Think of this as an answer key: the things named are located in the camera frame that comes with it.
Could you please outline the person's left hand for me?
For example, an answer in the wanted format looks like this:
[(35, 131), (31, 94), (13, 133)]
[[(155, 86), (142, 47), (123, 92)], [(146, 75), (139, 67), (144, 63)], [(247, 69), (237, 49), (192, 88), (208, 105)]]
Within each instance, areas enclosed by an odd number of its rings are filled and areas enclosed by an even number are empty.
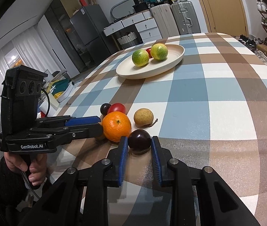
[(33, 186), (41, 185), (46, 178), (46, 162), (47, 162), (47, 154), (40, 153), (31, 161), (30, 166), (28, 166), (25, 161), (18, 155), (4, 152), (4, 158), (7, 167), (10, 171), (17, 173), (20, 171), (26, 172), (30, 171), (30, 175), (28, 177), (29, 181)]

